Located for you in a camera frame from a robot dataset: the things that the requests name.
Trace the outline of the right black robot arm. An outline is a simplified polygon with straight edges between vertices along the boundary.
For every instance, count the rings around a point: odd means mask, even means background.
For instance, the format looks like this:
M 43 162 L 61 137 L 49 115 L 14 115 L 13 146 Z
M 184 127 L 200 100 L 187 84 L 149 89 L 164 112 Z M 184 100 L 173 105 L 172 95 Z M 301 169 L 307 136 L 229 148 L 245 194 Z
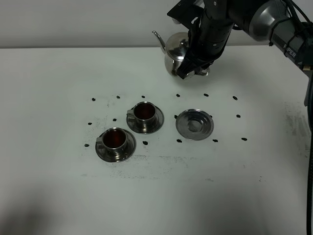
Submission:
M 168 16 L 188 28 L 189 48 L 177 74 L 209 68 L 223 53 L 232 30 L 268 41 L 313 80 L 313 23 L 291 0 L 181 0 Z

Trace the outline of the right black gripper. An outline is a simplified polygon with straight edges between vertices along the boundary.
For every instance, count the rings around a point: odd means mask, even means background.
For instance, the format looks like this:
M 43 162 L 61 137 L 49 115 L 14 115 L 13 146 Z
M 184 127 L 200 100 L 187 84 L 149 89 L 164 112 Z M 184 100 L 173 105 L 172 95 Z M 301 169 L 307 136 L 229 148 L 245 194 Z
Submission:
M 189 48 L 177 69 L 177 75 L 185 79 L 189 73 L 204 70 L 224 51 L 231 32 L 231 20 L 214 19 L 203 14 L 189 30 Z

